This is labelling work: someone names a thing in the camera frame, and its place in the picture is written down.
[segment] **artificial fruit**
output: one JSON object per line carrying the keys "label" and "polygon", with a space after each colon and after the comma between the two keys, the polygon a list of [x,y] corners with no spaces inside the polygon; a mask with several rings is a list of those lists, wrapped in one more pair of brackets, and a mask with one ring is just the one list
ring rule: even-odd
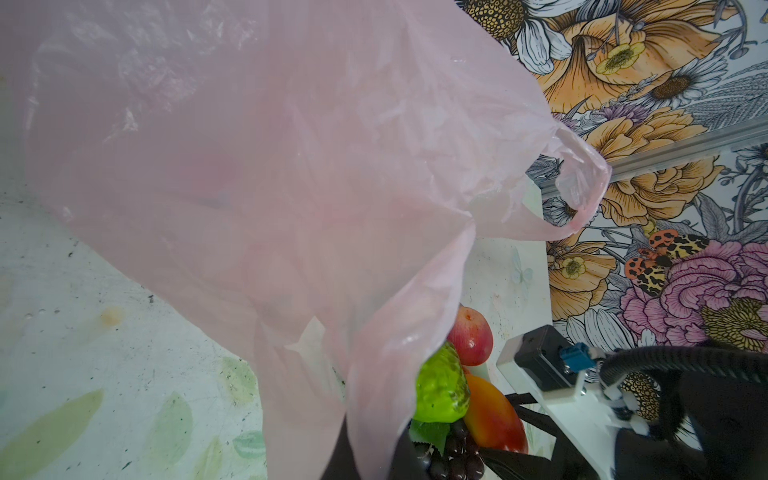
{"label": "artificial fruit", "polygon": [[481,447],[528,453],[523,423],[511,403],[489,381],[478,376],[467,377],[472,396],[464,423]]}
{"label": "artificial fruit", "polygon": [[469,389],[450,342],[440,347],[419,370],[416,379],[414,420],[427,423],[453,423],[467,412]]}
{"label": "artificial fruit", "polygon": [[481,365],[493,350],[493,333],[485,317],[463,305],[458,308],[448,341],[456,347],[462,365]]}

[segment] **pink flower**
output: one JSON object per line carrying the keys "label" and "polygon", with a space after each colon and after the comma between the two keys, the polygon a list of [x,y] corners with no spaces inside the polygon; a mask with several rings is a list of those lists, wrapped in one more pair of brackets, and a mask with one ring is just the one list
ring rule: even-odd
{"label": "pink flower", "polygon": [[692,311],[682,317],[676,316],[664,308],[658,297],[653,298],[636,286],[632,286],[621,297],[621,309],[619,320],[637,335],[637,338],[640,338],[645,330],[653,332],[659,344],[696,345],[707,338],[706,335],[701,337],[704,321],[697,312]]}
{"label": "pink flower", "polygon": [[711,336],[742,349],[768,352],[768,245],[711,240],[673,261],[659,297],[632,286],[619,320],[640,338],[692,346]]}
{"label": "pink flower", "polygon": [[748,243],[736,259],[735,265],[743,276],[768,276],[768,245]]}

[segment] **plastic bag handle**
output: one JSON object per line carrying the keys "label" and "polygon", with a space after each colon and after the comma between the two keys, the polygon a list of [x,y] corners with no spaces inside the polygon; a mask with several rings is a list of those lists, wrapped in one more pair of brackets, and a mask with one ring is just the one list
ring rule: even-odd
{"label": "plastic bag handle", "polygon": [[576,215],[568,224],[556,227],[535,215],[519,200],[511,198],[501,222],[498,219],[478,222],[479,237],[560,240],[578,232],[591,220],[611,181],[611,167],[594,148],[561,122],[542,153],[563,159],[554,184],[563,200],[577,211]]}

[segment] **blue connector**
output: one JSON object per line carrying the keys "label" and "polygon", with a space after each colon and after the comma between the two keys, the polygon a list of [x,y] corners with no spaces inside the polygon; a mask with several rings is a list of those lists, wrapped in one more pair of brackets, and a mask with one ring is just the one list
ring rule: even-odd
{"label": "blue connector", "polygon": [[572,372],[580,372],[597,366],[597,363],[589,356],[589,346],[585,343],[577,343],[560,350],[560,358]]}

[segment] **green fruit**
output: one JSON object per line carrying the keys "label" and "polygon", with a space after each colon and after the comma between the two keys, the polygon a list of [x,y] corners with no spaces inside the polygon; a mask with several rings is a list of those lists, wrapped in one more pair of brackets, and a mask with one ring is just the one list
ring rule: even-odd
{"label": "green fruit", "polygon": [[416,414],[420,422],[453,423],[469,408],[469,387],[456,348],[445,342],[424,362],[416,379]]}

